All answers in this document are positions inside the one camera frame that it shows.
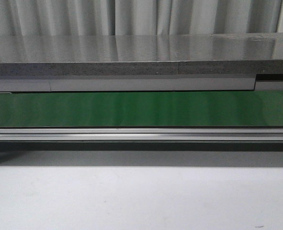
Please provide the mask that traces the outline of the grey stone slab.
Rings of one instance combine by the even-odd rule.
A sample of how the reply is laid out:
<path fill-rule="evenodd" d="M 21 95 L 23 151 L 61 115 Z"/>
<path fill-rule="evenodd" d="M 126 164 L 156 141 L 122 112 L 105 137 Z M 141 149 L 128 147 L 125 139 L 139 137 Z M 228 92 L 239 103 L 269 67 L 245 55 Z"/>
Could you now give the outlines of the grey stone slab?
<path fill-rule="evenodd" d="M 283 33 L 0 36 L 0 76 L 283 74 Z"/>

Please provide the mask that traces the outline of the green conveyor belt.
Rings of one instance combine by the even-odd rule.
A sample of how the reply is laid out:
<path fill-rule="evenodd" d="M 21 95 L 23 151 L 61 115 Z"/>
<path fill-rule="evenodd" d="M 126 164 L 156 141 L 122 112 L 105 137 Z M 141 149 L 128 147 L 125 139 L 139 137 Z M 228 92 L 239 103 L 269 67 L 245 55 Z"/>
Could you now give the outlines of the green conveyor belt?
<path fill-rule="evenodd" d="M 0 94 L 0 127 L 283 127 L 283 91 Z"/>

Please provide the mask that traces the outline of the rear grey conveyor guard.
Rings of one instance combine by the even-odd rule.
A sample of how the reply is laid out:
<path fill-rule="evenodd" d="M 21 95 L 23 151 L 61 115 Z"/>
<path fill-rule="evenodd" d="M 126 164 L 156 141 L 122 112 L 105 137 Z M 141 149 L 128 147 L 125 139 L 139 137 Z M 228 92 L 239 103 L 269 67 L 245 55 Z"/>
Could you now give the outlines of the rear grey conveyor guard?
<path fill-rule="evenodd" d="M 0 76 L 0 92 L 283 90 L 283 74 Z"/>

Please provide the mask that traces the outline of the grey pleated curtain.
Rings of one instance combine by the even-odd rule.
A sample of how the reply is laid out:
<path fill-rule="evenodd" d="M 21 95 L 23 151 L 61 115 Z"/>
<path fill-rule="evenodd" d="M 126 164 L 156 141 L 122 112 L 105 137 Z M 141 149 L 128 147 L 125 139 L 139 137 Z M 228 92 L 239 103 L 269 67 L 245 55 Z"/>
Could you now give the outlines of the grey pleated curtain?
<path fill-rule="evenodd" d="M 3 35 L 276 32 L 281 0 L 0 0 Z"/>

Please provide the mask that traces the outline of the front aluminium conveyor rail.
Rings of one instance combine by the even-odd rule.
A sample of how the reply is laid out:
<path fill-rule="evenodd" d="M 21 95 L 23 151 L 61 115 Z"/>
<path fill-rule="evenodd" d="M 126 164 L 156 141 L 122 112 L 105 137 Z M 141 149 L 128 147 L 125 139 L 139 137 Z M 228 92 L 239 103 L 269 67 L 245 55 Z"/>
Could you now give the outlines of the front aluminium conveyor rail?
<path fill-rule="evenodd" d="M 283 142 L 283 128 L 0 128 L 0 141 Z"/>

